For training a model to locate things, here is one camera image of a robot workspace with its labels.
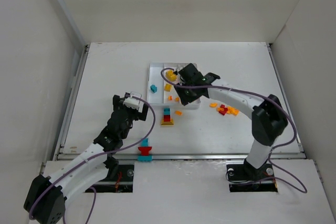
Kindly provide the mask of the yellow duplo brick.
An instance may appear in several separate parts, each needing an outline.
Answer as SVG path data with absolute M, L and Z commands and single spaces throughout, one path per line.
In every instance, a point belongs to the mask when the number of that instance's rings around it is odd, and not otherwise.
M 177 75 L 174 73 L 173 70 L 167 70 L 165 76 L 170 82 L 175 82 L 177 80 Z

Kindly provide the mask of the teal frog duplo piece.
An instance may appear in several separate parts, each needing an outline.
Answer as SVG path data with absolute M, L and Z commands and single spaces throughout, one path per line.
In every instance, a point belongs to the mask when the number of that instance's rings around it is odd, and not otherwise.
M 152 161 L 151 150 L 152 146 L 149 145 L 149 139 L 145 138 L 138 146 L 138 151 L 140 152 L 138 155 L 138 161 L 151 162 Z

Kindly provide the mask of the teal duplo brick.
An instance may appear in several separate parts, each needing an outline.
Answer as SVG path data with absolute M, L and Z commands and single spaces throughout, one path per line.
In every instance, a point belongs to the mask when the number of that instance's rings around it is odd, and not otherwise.
M 157 89 L 156 85 L 152 84 L 152 85 L 150 85 L 150 90 L 151 90 L 152 93 L 156 93 L 158 89 Z

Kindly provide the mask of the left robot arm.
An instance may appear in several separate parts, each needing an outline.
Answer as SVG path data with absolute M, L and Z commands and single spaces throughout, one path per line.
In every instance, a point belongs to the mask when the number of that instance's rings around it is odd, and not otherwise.
M 153 108 L 134 92 L 123 97 L 114 95 L 112 106 L 106 126 L 86 150 L 53 174 L 34 178 L 24 202 L 30 220 L 57 223 L 77 195 L 96 182 L 114 176 L 119 165 L 114 153 L 125 149 L 123 140 L 133 123 L 145 121 Z

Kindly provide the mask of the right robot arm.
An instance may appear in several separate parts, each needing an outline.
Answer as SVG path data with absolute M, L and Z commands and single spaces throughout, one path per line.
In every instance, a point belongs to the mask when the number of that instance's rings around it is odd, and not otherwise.
M 183 105 L 204 96 L 232 106 L 251 119 L 254 141 L 243 168 L 250 177 L 259 174 L 275 140 L 288 125 L 279 99 L 272 94 L 259 97 L 252 92 L 238 91 L 214 73 L 202 75 L 192 63 L 173 73 L 179 77 L 174 88 Z

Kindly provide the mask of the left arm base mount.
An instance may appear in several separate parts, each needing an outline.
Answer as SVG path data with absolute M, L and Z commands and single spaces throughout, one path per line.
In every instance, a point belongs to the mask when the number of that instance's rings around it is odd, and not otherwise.
M 106 178 L 91 187 L 97 193 L 132 193 L 134 172 L 134 161 L 121 160 L 118 166 L 109 169 Z

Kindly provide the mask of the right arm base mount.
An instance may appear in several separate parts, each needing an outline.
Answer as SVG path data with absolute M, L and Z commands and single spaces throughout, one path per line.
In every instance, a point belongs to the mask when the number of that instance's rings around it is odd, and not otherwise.
M 271 164 L 265 163 L 259 170 L 251 172 L 244 164 L 227 164 L 226 168 L 231 193 L 278 192 Z

